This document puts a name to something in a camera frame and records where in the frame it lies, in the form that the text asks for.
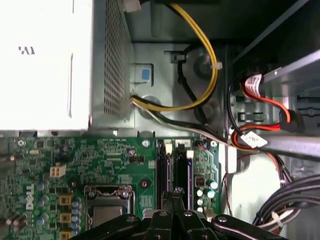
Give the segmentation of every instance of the capacitor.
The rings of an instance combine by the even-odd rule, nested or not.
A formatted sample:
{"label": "capacitor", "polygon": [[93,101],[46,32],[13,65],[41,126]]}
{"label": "capacitor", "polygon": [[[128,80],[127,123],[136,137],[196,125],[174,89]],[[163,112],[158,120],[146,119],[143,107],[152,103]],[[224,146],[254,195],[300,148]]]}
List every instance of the capacitor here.
{"label": "capacitor", "polygon": [[43,196],[41,197],[38,201],[37,201],[37,205],[38,207],[43,207],[47,202],[48,202],[49,198],[47,196]]}
{"label": "capacitor", "polygon": [[200,197],[202,197],[202,195],[204,194],[204,191],[202,191],[201,189],[198,189],[197,191],[196,191],[196,195],[200,198]]}
{"label": "capacitor", "polygon": [[216,195],[215,191],[213,191],[212,189],[209,189],[209,188],[206,188],[204,190],[204,192],[205,192],[206,196],[210,199],[213,199]]}
{"label": "capacitor", "polygon": [[71,217],[72,222],[77,222],[78,219],[79,219],[79,217],[77,215],[72,215],[72,217]]}
{"label": "capacitor", "polygon": [[13,215],[11,215],[10,217],[8,217],[6,220],[5,220],[5,223],[7,225],[11,225],[13,223],[14,220],[16,220],[18,217],[20,217],[20,214],[19,213],[15,213]]}
{"label": "capacitor", "polygon": [[202,198],[199,198],[197,201],[196,201],[196,204],[198,206],[202,206],[202,204],[204,204],[204,200]]}
{"label": "capacitor", "polygon": [[77,215],[79,213],[79,209],[78,208],[72,208],[71,209],[71,213],[72,213],[72,215]]}
{"label": "capacitor", "polygon": [[71,232],[72,237],[77,236],[79,234],[78,229],[73,229]]}
{"label": "capacitor", "polygon": [[22,214],[19,216],[16,220],[13,221],[13,226],[19,226],[20,224],[23,223],[27,219],[27,215]]}
{"label": "capacitor", "polygon": [[72,229],[78,229],[78,227],[79,227],[79,224],[77,223],[77,222],[73,222],[73,223],[71,223],[71,228]]}
{"label": "capacitor", "polygon": [[16,154],[10,156],[10,161],[22,160],[25,157],[22,154]]}
{"label": "capacitor", "polygon": [[204,212],[204,208],[202,206],[197,207],[196,209],[198,212],[203,213]]}
{"label": "capacitor", "polygon": [[213,190],[216,190],[218,188],[218,183],[214,180],[208,180],[206,181],[206,184]]}
{"label": "capacitor", "polygon": [[46,184],[44,182],[38,182],[36,184],[36,189],[38,191],[43,191],[43,190],[45,190],[45,188],[46,188]]}
{"label": "capacitor", "polygon": [[48,215],[44,213],[40,217],[37,218],[36,224],[37,225],[44,225],[47,220],[48,220]]}
{"label": "capacitor", "polygon": [[77,197],[75,200],[72,201],[71,206],[73,208],[78,208],[79,205],[80,205],[80,198]]}
{"label": "capacitor", "polygon": [[15,226],[13,228],[13,232],[17,233],[20,232],[22,229],[24,229],[27,226],[27,223],[25,221],[23,221],[20,225]]}

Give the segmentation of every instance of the white wire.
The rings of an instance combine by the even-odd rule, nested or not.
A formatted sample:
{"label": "white wire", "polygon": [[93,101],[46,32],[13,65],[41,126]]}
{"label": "white wire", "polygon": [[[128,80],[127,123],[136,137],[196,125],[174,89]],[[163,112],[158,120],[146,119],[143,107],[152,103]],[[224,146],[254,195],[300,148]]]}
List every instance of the white wire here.
{"label": "white wire", "polygon": [[219,140],[218,138],[216,138],[215,136],[205,132],[205,131],[202,131],[202,130],[199,130],[199,129],[195,129],[195,128],[189,128],[189,127],[182,127],[182,126],[176,126],[176,125],[173,125],[173,124],[170,124],[170,123],[166,123],[166,122],[163,122],[161,119],[159,119],[156,115],[154,115],[150,110],[148,109],[145,109],[143,108],[142,106],[138,105],[136,102],[132,102],[135,106],[137,106],[138,108],[140,108],[141,110],[147,112],[153,119],[155,119],[158,123],[162,124],[162,125],[165,125],[165,126],[169,126],[171,128],[175,128],[175,129],[178,129],[178,130],[181,130],[181,131],[189,131],[189,132],[194,132],[194,133],[197,133],[197,134],[200,134],[200,135],[203,135],[205,137],[207,137],[208,139],[211,139],[211,140],[214,140],[216,141],[217,143],[220,143],[220,144],[224,144],[224,145],[227,145],[229,146],[229,144]]}

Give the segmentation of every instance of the chip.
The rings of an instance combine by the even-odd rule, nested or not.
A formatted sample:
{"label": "chip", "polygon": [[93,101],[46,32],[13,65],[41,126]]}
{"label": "chip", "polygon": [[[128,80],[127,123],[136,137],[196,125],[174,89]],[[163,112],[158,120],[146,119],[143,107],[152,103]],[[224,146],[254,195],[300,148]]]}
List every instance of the chip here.
{"label": "chip", "polygon": [[52,146],[54,145],[54,141],[52,141],[52,140],[47,140],[47,141],[46,141],[46,145],[47,145],[48,147],[52,147]]}
{"label": "chip", "polygon": [[36,142],[36,147],[39,148],[43,148],[45,146],[45,142],[44,141],[37,141]]}
{"label": "chip", "polygon": [[29,164],[30,165],[36,165],[37,161],[35,159],[30,159]]}

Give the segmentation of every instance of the silver capacitor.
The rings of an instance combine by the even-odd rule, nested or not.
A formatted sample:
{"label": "silver capacitor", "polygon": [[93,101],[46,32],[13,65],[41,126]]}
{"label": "silver capacitor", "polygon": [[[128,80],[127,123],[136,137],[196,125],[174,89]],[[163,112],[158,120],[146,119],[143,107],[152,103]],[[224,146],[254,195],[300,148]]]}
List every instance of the silver capacitor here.
{"label": "silver capacitor", "polygon": [[16,212],[15,214],[13,214],[13,215],[11,215],[10,217],[8,217],[8,218],[5,220],[5,223],[6,223],[7,225],[11,225],[11,224],[14,222],[14,220],[16,220],[18,217],[20,217],[20,214]]}

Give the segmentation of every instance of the cable bundle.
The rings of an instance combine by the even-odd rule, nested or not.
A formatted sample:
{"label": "cable bundle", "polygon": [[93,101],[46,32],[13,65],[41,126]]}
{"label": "cable bundle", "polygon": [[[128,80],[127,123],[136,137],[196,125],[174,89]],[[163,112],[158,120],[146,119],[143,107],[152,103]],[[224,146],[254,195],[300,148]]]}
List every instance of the cable bundle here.
{"label": "cable bundle", "polygon": [[[252,224],[264,226],[263,224],[272,218],[272,212],[279,213],[284,210],[287,212],[287,216],[281,222],[286,224],[294,219],[301,209],[320,205],[319,196],[305,194],[318,189],[320,189],[320,174],[292,181],[269,197],[256,214]],[[278,225],[266,226],[274,229]]]}

